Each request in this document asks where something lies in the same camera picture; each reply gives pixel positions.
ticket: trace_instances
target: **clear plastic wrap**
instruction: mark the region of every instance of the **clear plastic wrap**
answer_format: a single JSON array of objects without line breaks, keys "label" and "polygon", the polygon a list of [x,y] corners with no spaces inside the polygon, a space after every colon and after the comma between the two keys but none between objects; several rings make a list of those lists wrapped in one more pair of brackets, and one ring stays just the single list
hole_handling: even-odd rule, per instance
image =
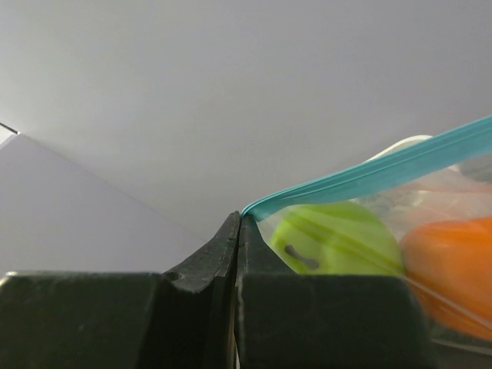
[{"label": "clear plastic wrap", "polygon": [[492,354],[492,118],[245,208],[300,274],[404,278],[439,344]]}]

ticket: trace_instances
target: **white wall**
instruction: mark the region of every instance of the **white wall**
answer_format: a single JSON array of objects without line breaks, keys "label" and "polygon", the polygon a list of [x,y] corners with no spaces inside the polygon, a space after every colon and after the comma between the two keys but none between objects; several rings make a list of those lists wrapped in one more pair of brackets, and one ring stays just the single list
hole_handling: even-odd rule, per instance
[{"label": "white wall", "polygon": [[0,274],[165,271],[203,244],[23,135],[0,150],[0,193]]}]

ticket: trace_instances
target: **orange toy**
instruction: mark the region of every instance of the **orange toy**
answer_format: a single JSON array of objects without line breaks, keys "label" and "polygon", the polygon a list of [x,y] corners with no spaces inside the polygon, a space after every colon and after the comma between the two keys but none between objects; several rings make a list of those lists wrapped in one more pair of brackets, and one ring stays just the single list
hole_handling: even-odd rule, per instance
[{"label": "orange toy", "polygon": [[455,331],[492,341],[492,217],[422,225],[401,241],[423,309]]}]

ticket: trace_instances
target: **green toy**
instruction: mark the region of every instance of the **green toy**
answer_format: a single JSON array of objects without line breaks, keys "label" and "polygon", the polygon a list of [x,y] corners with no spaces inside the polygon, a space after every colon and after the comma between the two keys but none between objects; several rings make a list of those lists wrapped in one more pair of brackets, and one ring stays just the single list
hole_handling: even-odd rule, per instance
[{"label": "green toy", "polygon": [[299,274],[403,274],[392,233],[351,201],[293,208],[275,228],[269,245]]}]

